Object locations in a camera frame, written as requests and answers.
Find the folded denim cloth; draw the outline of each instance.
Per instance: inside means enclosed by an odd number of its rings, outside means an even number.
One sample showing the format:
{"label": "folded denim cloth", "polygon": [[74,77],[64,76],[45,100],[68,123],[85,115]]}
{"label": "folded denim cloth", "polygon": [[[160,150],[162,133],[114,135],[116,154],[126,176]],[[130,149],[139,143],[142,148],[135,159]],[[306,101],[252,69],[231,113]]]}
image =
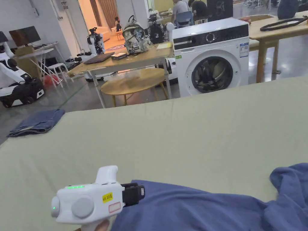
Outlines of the folded denim cloth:
{"label": "folded denim cloth", "polygon": [[49,110],[34,113],[10,131],[7,137],[46,133],[59,122],[64,113],[64,110]]}

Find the monitor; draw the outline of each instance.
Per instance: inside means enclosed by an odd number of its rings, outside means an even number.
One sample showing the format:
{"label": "monitor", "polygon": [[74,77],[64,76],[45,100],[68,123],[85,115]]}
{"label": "monitor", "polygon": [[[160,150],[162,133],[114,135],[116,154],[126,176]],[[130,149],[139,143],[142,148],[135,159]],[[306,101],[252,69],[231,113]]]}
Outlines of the monitor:
{"label": "monitor", "polygon": [[19,30],[12,30],[10,31],[10,35],[12,36],[12,39],[18,47],[22,45],[27,46],[29,43],[41,40],[34,26],[26,27]]}
{"label": "monitor", "polygon": [[7,42],[7,37],[4,35],[2,31],[0,31],[0,43]]}

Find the blue cloth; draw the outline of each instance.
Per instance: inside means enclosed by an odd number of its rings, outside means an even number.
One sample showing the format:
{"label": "blue cloth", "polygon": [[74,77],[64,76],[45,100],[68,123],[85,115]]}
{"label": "blue cloth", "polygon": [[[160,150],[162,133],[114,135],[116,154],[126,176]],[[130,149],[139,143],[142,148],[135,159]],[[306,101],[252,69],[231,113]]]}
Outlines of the blue cloth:
{"label": "blue cloth", "polygon": [[112,231],[307,231],[308,164],[277,168],[270,180],[279,195],[268,203],[134,180],[145,186],[145,198],[124,208]]}
{"label": "blue cloth", "polygon": [[64,110],[49,110],[34,113],[10,131],[7,137],[46,133],[59,122],[64,113]]}

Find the black speaker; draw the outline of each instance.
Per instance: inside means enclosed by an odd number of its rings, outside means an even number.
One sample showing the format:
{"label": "black speaker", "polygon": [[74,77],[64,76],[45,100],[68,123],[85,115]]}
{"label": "black speaker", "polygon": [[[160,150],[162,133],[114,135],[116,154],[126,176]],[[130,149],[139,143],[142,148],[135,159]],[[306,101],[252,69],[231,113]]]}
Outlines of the black speaker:
{"label": "black speaker", "polygon": [[207,0],[208,22],[233,17],[233,0]]}

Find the blue chair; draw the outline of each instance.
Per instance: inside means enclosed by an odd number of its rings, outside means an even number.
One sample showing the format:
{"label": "blue chair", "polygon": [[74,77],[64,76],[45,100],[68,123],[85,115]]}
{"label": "blue chair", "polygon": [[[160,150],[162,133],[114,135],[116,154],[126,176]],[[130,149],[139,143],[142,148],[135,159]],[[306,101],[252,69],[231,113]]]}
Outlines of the blue chair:
{"label": "blue chair", "polygon": [[195,25],[193,13],[191,11],[177,14],[175,22],[177,28]]}

